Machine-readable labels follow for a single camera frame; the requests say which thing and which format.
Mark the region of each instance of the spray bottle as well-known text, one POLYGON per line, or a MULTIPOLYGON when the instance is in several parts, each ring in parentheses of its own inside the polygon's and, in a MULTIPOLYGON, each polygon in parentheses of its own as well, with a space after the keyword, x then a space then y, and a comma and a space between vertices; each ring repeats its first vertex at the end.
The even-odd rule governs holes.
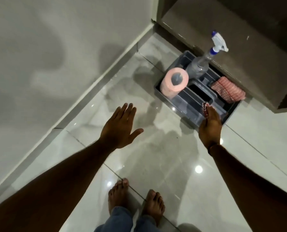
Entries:
POLYGON ((220 50, 228 52, 225 40, 218 32, 212 32, 212 40, 214 42, 214 47, 203 56, 195 58, 186 68, 186 72, 190 79, 198 79, 205 74, 209 69, 209 62, 220 50))

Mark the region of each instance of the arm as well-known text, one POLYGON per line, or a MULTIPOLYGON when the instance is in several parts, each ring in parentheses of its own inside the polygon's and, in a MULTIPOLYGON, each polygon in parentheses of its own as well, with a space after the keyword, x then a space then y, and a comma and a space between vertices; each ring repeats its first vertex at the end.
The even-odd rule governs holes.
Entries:
POLYGON ((136 108, 118 107, 99 140, 39 175, 0 204, 0 231, 59 231, 96 172, 116 148, 143 132, 130 134, 136 108))
POLYGON ((208 107, 199 137, 209 149, 230 193, 254 232, 287 231, 287 193, 248 169, 220 144, 222 124, 208 107))

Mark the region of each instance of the person's right arm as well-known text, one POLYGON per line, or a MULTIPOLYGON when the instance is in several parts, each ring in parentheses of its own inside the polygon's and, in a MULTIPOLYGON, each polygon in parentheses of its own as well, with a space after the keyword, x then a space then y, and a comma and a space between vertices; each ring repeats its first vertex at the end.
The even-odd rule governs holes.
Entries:
POLYGON ((199 138, 209 149, 247 223, 254 232, 287 231, 287 193, 251 171, 219 144, 219 115, 212 107, 207 111, 199 138))

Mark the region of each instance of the white spray trigger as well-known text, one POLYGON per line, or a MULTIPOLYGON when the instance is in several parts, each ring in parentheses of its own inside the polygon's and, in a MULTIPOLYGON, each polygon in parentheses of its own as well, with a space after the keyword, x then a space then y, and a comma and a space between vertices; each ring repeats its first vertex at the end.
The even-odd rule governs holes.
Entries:
POLYGON ((219 52, 220 50, 223 50, 225 52, 228 52, 228 48, 226 46, 225 40, 223 39, 223 37, 221 36, 221 34, 219 34, 218 32, 212 37, 213 43, 214 43, 214 47, 213 50, 215 52, 219 52))

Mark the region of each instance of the paper towel roll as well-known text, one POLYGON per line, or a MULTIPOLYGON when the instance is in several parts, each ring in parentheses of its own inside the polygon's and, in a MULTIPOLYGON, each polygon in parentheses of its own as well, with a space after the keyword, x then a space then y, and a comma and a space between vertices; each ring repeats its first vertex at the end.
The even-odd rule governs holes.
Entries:
POLYGON ((188 81, 189 75, 185 70, 179 67, 170 69, 161 83, 161 93, 172 99, 187 86, 188 81))

